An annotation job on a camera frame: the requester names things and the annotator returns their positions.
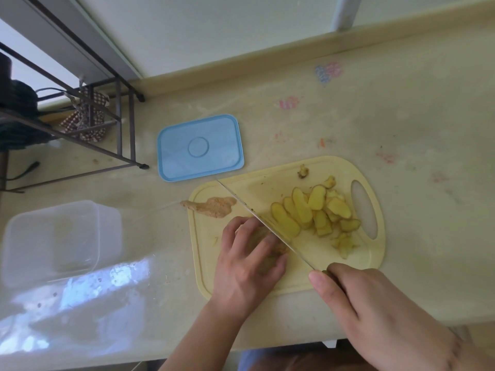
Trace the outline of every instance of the cutting board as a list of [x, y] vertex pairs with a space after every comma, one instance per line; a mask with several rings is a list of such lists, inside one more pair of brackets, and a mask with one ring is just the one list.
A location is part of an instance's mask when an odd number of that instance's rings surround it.
[[[300, 165], [309, 168], [309, 175], [300, 179]], [[333, 175], [337, 180], [335, 189], [345, 196], [350, 205], [353, 217], [356, 216], [351, 196], [353, 181], [361, 183], [369, 196], [377, 224], [375, 239], [368, 237], [360, 228], [353, 232], [355, 244], [359, 245], [346, 259], [339, 256], [338, 250], [330, 244], [329, 237], [318, 237], [310, 230], [301, 231], [294, 239], [296, 247], [318, 269], [325, 269], [330, 263], [339, 262], [354, 268], [378, 268], [385, 254], [385, 225], [378, 200], [368, 181], [349, 161], [336, 156], [320, 156], [302, 160], [261, 171], [240, 174], [222, 180], [222, 183], [235, 192], [246, 204], [260, 215], [271, 218], [270, 205], [281, 202], [283, 197], [290, 196], [294, 187], [301, 187], [304, 192], [321, 184]], [[229, 193], [217, 181], [207, 182], [193, 191], [189, 200], [205, 202], [211, 197], [226, 197]], [[232, 207], [232, 213], [225, 218], [212, 218], [189, 211], [189, 230], [193, 244], [193, 256], [197, 286], [205, 298], [213, 292], [213, 277], [218, 255], [222, 231], [235, 216], [251, 216], [240, 203]], [[288, 265], [284, 277], [275, 286], [271, 294], [285, 294], [311, 289], [307, 275], [311, 268], [302, 262], [294, 253], [288, 252]]]

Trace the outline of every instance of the dark metal rack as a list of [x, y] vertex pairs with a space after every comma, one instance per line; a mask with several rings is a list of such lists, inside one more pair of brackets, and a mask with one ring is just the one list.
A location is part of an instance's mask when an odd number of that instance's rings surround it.
[[[135, 123], [134, 123], [134, 96], [140, 101], [144, 102], [145, 98], [143, 94], [139, 93], [133, 86], [131, 86], [127, 80], [122, 78], [113, 68], [111, 68], [100, 56], [96, 54], [86, 43], [84, 43], [81, 39], [77, 37], [69, 28], [65, 26], [57, 17], [55, 17], [44, 5], [42, 5], [38, 0], [28, 0], [35, 8], [37, 8], [40, 12], [42, 12], [48, 19], [50, 19], [53, 24], [55, 24], [57, 27], [59, 27], [66, 35], [68, 35], [73, 41], [75, 41], [79, 46], [81, 46], [82, 49], [84, 49], [90, 56], [92, 56], [99, 64], [102, 65], [110, 74], [113, 75], [112, 78], [108, 78], [106, 80], [101, 80], [98, 82], [91, 83], [85, 88], [88, 91], [88, 96], [85, 96], [83, 93], [80, 92], [79, 88], [72, 88], [63, 81], [59, 80], [57, 77], [53, 76], [52, 74], [48, 73], [47, 71], [43, 70], [33, 62], [29, 61], [25, 57], [21, 56], [18, 54], [16, 51], [13, 49], [10, 49], [3, 43], [0, 43], [0, 50], [3, 50], [7, 54], [15, 57], [17, 60], [22, 62], [23, 64], [27, 65], [28, 67], [36, 70], [38, 73], [44, 75], [46, 78], [49, 80], [53, 81], [57, 85], [61, 86], [62, 88], [65, 89], [64, 92], [67, 92], [68, 94], [81, 99], [81, 101], [84, 101], [89, 105], [89, 120], [90, 120], [90, 126], [81, 129], [81, 130], [75, 130], [73, 132], [69, 133], [63, 133], [58, 130], [52, 129], [50, 126], [45, 125], [45, 124], [40, 124], [35, 122], [32, 119], [23, 117], [20, 114], [17, 114], [14, 111], [11, 111], [9, 109], [1, 108], [0, 107], [0, 123], [1, 122], [20, 122], [22, 124], [25, 124], [27, 126], [30, 126], [32, 128], [45, 131], [48, 134], [51, 134], [53, 136], [52, 139], [59, 139], [63, 138], [65, 140], [68, 140], [70, 142], [79, 144], [83, 147], [92, 149], [96, 152], [100, 152], [102, 154], [105, 154], [107, 156], [113, 157], [115, 159], [118, 159], [120, 161], [126, 162], [127, 164], [120, 165], [117, 167], [111, 167], [111, 168], [104, 168], [104, 169], [99, 169], [91, 172], [86, 172], [86, 173], [81, 173], [81, 174], [75, 174], [75, 175], [70, 175], [67, 177], [59, 178], [56, 180], [48, 180], [48, 181], [43, 181], [39, 183], [34, 183], [31, 185], [26, 185], [22, 187], [16, 187], [13, 189], [7, 189], [7, 180], [6, 180], [6, 171], [7, 171], [7, 162], [8, 162], [8, 154], [5, 159], [5, 164], [3, 164], [3, 169], [1, 169], [3, 172], [0, 172], [0, 191], [7, 191], [7, 192], [23, 192], [22, 190], [28, 189], [31, 187], [37, 187], [41, 185], [46, 185], [48, 183], [53, 183], [53, 182], [60, 182], [64, 180], [70, 180], [73, 178], [78, 178], [78, 177], [84, 177], [87, 175], [91, 174], [97, 174], [97, 173], [103, 173], [103, 172], [108, 172], [108, 171], [114, 171], [117, 169], [122, 169], [122, 168], [128, 168], [128, 167], [139, 167], [140, 169], [148, 169], [149, 166], [147, 164], [142, 164], [136, 161], [136, 133], [135, 133]], [[96, 87], [104, 86], [104, 85], [109, 85], [111, 83], [115, 84], [115, 95], [112, 96], [114, 98], [114, 103], [115, 103], [115, 113], [111, 112], [108, 108], [105, 106], [99, 105], [94, 101], [93, 95], [94, 95], [94, 90]], [[121, 85], [124, 85], [127, 87], [127, 91], [122, 92], [121, 91]], [[47, 99], [54, 99], [59, 96], [64, 96], [64, 92], [59, 92], [47, 96], [43, 96], [38, 99], [38, 101], [43, 101]], [[131, 150], [131, 157], [126, 158], [122, 155], [122, 97], [123, 96], [128, 96], [129, 97], [129, 134], [130, 134], [130, 150]], [[102, 111], [104, 114], [112, 118], [112, 121], [105, 122], [103, 124], [99, 125], [92, 125], [92, 115], [95, 109]], [[115, 126], [117, 129], [117, 138], [116, 138], [116, 150], [117, 153], [114, 153], [112, 151], [109, 151], [107, 149], [98, 147], [92, 143], [85, 142], [83, 140], [80, 140], [78, 138], [75, 138], [74, 135], [78, 135], [80, 133], [83, 133], [85, 131], [89, 130], [95, 130], [95, 129], [100, 129], [100, 128], [108, 128], [111, 126]]]

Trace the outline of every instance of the person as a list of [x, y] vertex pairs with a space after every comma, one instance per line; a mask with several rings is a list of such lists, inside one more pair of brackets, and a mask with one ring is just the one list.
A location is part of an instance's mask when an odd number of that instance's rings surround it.
[[[258, 219], [243, 217], [227, 224], [212, 297], [160, 371], [223, 368], [244, 321], [286, 270], [287, 254], [267, 273], [257, 270], [278, 242], [273, 234], [247, 255], [248, 240], [260, 226]], [[326, 351], [268, 352], [249, 364], [250, 371], [495, 370], [495, 360], [437, 322], [377, 269], [361, 271], [332, 263], [325, 273], [310, 272], [309, 280], [360, 357], [348, 357], [335, 349], [330, 355]]]

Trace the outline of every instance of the beige table surface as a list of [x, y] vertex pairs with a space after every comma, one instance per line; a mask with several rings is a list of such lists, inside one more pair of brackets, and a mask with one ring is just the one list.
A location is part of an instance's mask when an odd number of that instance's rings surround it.
[[[342, 74], [323, 85], [314, 69], [331, 62]], [[281, 109], [289, 97], [296, 107]], [[161, 180], [158, 132], [220, 113], [239, 121], [244, 168]], [[208, 180], [320, 155], [350, 160], [374, 188], [387, 229], [381, 269], [400, 289], [446, 323], [495, 319], [495, 24], [150, 99], [137, 105], [136, 120], [137, 157], [149, 171], [126, 168], [3, 195], [0, 229], [20, 212], [91, 199], [121, 211], [125, 243], [117, 266], [25, 291], [0, 287], [3, 370], [166, 357], [205, 304], [179, 201]], [[12, 153], [9, 175], [34, 160], [42, 166], [19, 184], [116, 165], [62, 142]], [[331, 312], [305, 291], [265, 301], [234, 348], [339, 337]]]

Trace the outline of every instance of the white pipe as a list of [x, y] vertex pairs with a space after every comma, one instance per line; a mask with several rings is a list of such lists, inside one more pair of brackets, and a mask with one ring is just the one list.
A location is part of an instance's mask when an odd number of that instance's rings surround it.
[[349, 30], [356, 18], [361, 0], [338, 0], [330, 31]]

